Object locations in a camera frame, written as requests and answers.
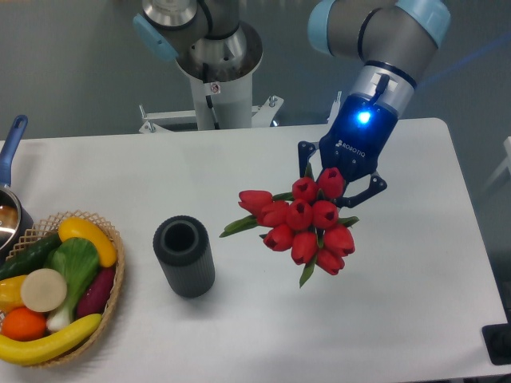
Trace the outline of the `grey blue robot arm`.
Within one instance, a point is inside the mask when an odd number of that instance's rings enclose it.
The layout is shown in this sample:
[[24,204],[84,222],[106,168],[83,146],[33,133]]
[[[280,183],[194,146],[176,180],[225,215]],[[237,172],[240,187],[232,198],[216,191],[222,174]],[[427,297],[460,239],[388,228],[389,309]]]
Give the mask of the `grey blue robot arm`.
[[[353,208],[386,188],[378,158],[450,27],[442,1],[321,1],[311,11],[311,46],[363,63],[351,91],[330,118],[328,133],[299,144],[299,167],[319,154],[323,168],[347,183],[369,177],[365,191],[334,195]],[[201,130],[251,128],[252,74],[263,48],[240,19],[235,1],[144,1],[133,27],[147,49],[188,76]]]

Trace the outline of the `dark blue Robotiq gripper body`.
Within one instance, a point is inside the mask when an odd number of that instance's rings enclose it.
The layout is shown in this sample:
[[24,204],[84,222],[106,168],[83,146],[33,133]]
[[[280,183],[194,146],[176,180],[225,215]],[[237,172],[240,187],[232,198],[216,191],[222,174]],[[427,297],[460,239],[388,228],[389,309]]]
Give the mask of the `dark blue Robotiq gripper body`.
[[337,168],[345,181],[375,172],[378,157],[397,122],[395,113],[362,97],[349,96],[319,141],[323,168]]

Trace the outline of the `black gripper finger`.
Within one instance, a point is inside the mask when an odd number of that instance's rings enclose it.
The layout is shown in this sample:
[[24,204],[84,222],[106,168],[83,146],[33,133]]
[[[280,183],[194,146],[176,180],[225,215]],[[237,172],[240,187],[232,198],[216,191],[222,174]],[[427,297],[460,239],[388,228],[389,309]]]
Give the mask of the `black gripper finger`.
[[319,150],[318,142],[302,140],[298,143],[299,175],[313,176],[310,159]]
[[357,195],[349,197],[338,197],[334,199],[334,205],[338,208],[354,208],[359,204],[366,202],[368,199],[383,192],[387,189],[387,182],[379,175],[378,172],[373,172],[370,175],[370,180],[367,188]]

